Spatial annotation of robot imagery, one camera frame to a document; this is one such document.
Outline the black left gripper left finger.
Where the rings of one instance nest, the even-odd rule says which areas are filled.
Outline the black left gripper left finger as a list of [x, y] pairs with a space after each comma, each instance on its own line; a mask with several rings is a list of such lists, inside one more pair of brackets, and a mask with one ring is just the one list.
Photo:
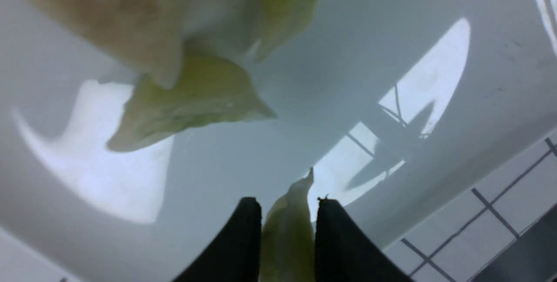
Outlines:
[[205, 250], [174, 278], [175, 282], [257, 282], [262, 210], [254, 197], [243, 197]]

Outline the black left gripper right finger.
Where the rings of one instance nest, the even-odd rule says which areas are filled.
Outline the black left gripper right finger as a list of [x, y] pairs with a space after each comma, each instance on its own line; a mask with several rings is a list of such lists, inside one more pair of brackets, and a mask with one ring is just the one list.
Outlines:
[[314, 271], [317, 282], [412, 281], [329, 198], [319, 198]]

